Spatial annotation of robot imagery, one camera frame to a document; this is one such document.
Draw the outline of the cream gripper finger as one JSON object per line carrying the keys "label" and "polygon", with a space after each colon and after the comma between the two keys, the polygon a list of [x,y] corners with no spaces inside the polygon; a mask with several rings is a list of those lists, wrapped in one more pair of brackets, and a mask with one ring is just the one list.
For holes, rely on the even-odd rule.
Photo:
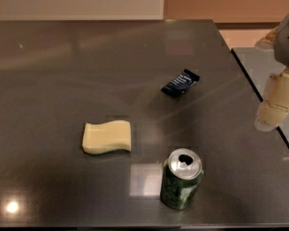
{"label": "cream gripper finger", "polygon": [[276,39],[276,33],[277,27],[272,29],[266,36],[258,40],[254,46],[259,49],[273,49]]}
{"label": "cream gripper finger", "polygon": [[271,74],[264,89],[255,119],[255,127],[262,132],[277,128],[289,115],[289,68]]}

